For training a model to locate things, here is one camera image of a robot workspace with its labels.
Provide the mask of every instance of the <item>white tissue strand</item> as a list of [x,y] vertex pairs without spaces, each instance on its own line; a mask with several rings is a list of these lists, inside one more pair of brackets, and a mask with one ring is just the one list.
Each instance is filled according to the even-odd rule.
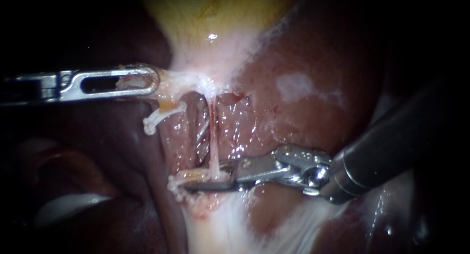
[[160,108],[155,110],[148,118],[143,119],[143,130],[145,134],[151,136],[157,131],[157,125],[170,115],[186,111],[186,103],[180,101],[175,109],[160,112]]
[[224,196],[213,192],[191,194],[184,189],[183,184],[192,181],[223,182],[227,181],[229,178],[230,175],[224,171],[221,171],[217,179],[211,178],[210,170],[207,168],[181,170],[176,175],[170,175],[168,177],[166,188],[173,193],[175,201],[183,203],[187,207],[187,210],[193,217],[205,218],[211,212],[219,208],[220,204],[224,201]]
[[217,143],[218,139],[218,126],[217,126],[217,110],[215,108],[216,98],[215,96],[207,98],[207,103],[209,105],[209,150],[210,159],[209,159],[209,171],[213,180],[216,180],[221,177],[219,169],[219,147]]
[[70,194],[47,202],[34,217],[34,227],[42,228],[63,221],[77,213],[111,199],[93,193]]

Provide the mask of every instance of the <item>white patch on liver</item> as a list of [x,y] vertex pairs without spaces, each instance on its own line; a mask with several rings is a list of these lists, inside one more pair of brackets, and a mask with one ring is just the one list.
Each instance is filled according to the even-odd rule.
[[315,96],[318,99],[332,103],[340,108],[344,108],[343,94],[336,88],[326,92],[315,86],[313,80],[303,72],[284,74],[276,79],[281,98],[286,103],[295,103],[308,96]]
[[314,94],[314,84],[309,76],[302,72],[284,74],[276,79],[276,87],[286,103],[295,103]]

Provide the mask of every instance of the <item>dark background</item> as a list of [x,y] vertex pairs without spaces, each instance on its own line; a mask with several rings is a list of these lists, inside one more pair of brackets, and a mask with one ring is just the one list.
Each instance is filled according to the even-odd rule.
[[[462,86],[461,77],[451,74],[457,68],[458,56],[452,48],[460,43],[453,12],[455,0],[325,1],[345,9],[354,7],[371,31],[389,44],[396,57],[401,90],[412,91],[441,75],[452,79],[456,88]],[[158,26],[139,0],[1,0],[0,6],[3,77],[135,62],[165,67],[171,58],[168,46],[158,42],[163,38]],[[454,175],[466,167],[466,159],[460,154],[464,154],[467,141],[459,116],[449,119],[459,123],[416,168],[425,197],[420,207],[428,212],[432,232],[422,242],[426,252],[456,248],[459,237],[454,229],[462,228],[464,225],[458,223],[466,219],[465,210],[456,206],[462,198],[456,198],[461,191],[454,185],[465,181]],[[8,189],[5,183],[1,188]]]

